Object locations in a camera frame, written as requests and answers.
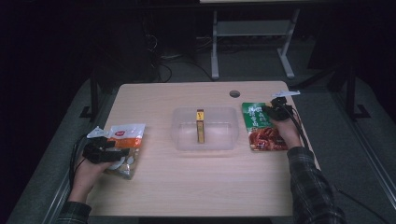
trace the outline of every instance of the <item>wooden tabletop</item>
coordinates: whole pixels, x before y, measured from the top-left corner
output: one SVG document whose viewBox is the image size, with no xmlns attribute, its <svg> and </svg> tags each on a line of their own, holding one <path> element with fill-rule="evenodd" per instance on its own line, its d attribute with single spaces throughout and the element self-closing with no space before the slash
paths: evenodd
<svg viewBox="0 0 396 224">
<path fill-rule="evenodd" d="M 281 81 L 127 84 L 107 119 L 112 125 L 146 123 L 132 180 L 103 175 L 87 203 L 93 216 L 271 217 L 291 216 L 286 151 L 252 152 L 242 103 L 270 102 L 287 91 Z M 230 91 L 239 91 L 233 98 Z M 294 102 L 287 97 L 288 104 Z M 237 111 L 233 150 L 199 154 L 176 150 L 172 114 L 181 106 L 229 106 Z"/>
</svg>

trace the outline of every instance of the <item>clear plastic bin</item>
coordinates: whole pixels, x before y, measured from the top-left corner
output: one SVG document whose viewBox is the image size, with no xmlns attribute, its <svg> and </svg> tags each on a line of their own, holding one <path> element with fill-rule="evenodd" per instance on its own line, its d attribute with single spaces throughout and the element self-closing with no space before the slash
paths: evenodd
<svg viewBox="0 0 396 224">
<path fill-rule="evenodd" d="M 204 143 L 198 143 L 197 109 L 203 109 L 205 113 Z M 179 107 L 174 110 L 172 139 L 178 150 L 231 150 L 238 135 L 236 110 L 232 107 Z"/>
</svg>

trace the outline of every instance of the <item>plaid sleeve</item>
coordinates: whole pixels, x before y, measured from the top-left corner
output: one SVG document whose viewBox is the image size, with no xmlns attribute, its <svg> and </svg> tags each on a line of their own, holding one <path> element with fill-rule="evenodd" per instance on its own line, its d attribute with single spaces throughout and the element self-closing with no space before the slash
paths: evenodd
<svg viewBox="0 0 396 224">
<path fill-rule="evenodd" d="M 85 203 L 66 202 L 56 224 L 85 224 L 90 215 L 91 208 Z"/>
<path fill-rule="evenodd" d="M 305 147 L 288 151 L 290 188 L 295 223 L 347 223 L 334 204 L 332 188 L 315 165 L 314 153 Z"/>
</svg>

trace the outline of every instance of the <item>black wearable device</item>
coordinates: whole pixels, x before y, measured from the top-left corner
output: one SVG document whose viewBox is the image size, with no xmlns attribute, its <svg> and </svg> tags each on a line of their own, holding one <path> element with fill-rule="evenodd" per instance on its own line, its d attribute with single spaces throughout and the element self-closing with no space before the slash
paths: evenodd
<svg viewBox="0 0 396 224">
<path fill-rule="evenodd" d="M 274 120 L 288 119 L 290 115 L 293 114 L 293 107 L 291 105 L 286 105 L 286 102 L 286 97 L 276 97 L 271 101 L 272 106 L 264 105 L 262 106 L 262 111 L 267 113 L 267 115 Z"/>
<path fill-rule="evenodd" d="M 101 137 L 90 142 L 84 147 L 82 156 L 92 163 L 120 161 L 122 157 L 128 156 L 130 149 L 124 148 L 119 151 L 106 151 L 107 148 L 114 147 L 116 142 L 108 141 Z"/>
</svg>

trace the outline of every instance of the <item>gray floor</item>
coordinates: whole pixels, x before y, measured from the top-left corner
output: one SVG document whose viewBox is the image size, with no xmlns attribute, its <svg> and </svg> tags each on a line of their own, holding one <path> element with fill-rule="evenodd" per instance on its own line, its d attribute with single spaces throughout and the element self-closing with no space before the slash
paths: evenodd
<svg viewBox="0 0 396 224">
<path fill-rule="evenodd" d="M 317 72 L 306 69 L 315 42 L 293 40 L 288 55 L 296 78 L 287 79 L 276 53 L 280 43 L 268 41 L 259 48 L 233 54 L 220 53 L 218 81 L 283 80 L 293 85 Z M 173 53 L 177 52 L 169 50 L 167 56 Z M 210 74 L 208 51 L 197 54 L 196 64 L 182 57 L 165 65 L 172 69 L 169 82 L 211 81 L 207 76 L 207 73 Z M 161 67 L 160 71 L 163 79 L 166 79 L 169 71 L 165 67 Z M 395 207 L 389 200 L 391 195 L 387 195 L 384 190 L 385 186 L 375 174 L 375 167 L 371 165 L 366 152 L 367 146 L 371 147 L 388 172 L 389 179 L 395 180 L 396 164 L 393 158 L 396 156 L 396 126 L 378 104 L 369 86 L 359 79 L 356 103 L 364 105 L 372 117 L 351 122 L 342 105 L 344 91 L 336 94 L 328 92 L 324 88 L 328 79 L 323 78 L 303 90 L 301 95 L 293 97 L 320 168 L 337 188 L 375 210 L 389 223 L 396 223 Z M 67 182 L 65 177 L 73 144 L 80 135 L 96 125 L 104 126 L 116 94 L 117 89 L 112 94 L 100 94 L 100 114 L 90 122 L 79 117 L 82 108 L 90 105 L 89 81 L 81 87 L 8 223 L 51 223 L 56 217 L 55 208 L 62 206 L 64 189 L 60 186 Z M 382 223 L 347 197 L 339 193 L 335 195 L 349 223 Z M 273 217 L 272 221 L 275 224 L 292 223 L 291 217 Z M 91 217 L 91 222 L 138 223 L 138 218 Z"/>
</svg>

